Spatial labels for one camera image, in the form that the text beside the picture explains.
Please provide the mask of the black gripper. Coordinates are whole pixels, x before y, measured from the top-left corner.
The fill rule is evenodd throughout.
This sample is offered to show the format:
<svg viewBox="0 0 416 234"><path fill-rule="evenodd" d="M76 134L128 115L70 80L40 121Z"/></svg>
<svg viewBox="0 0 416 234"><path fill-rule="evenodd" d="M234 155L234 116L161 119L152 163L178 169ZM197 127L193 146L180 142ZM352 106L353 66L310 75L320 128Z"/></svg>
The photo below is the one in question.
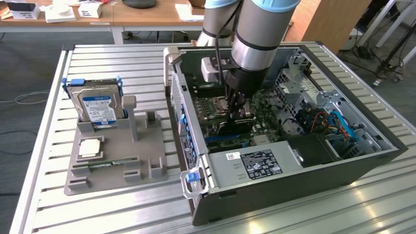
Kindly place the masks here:
<svg viewBox="0 0 416 234"><path fill-rule="evenodd" d="M250 97L260 89L268 69L249 71L244 69L230 69L225 77L226 94L242 94Z"/></svg>

